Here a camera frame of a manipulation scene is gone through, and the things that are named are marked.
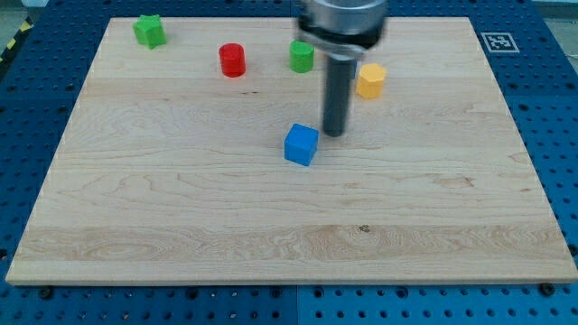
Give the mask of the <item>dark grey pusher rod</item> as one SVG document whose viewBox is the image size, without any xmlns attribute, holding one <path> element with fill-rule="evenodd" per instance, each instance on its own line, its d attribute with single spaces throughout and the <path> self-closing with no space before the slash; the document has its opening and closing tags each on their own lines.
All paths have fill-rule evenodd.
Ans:
<svg viewBox="0 0 578 325">
<path fill-rule="evenodd" d="M 345 132 L 354 72 L 355 61 L 352 58 L 333 53 L 327 54 L 322 131 L 328 136 L 338 137 Z"/>
</svg>

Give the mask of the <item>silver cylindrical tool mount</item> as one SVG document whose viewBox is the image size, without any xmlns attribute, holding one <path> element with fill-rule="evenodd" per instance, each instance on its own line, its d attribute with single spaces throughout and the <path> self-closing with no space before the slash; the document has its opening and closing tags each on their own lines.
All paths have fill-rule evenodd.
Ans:
<svg viewBox="0 0 578 325">
<path fill-rule="evenodd" d="M 387 0 L 306 0 L 295 38 L 331 56 L 355 60 L 380 42 Z"/>
</svg>

